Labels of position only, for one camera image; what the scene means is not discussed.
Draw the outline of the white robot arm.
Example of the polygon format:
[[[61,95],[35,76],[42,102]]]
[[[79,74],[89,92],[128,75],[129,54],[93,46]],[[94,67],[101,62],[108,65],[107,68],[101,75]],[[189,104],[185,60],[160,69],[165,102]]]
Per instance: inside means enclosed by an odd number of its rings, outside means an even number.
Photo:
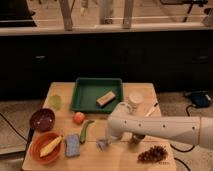
[[[213,150],[212,117],[143,117],[132,114],[126,102],[117,104],[108,116],[106,138],[113,142],[124,133],[148,135]]]

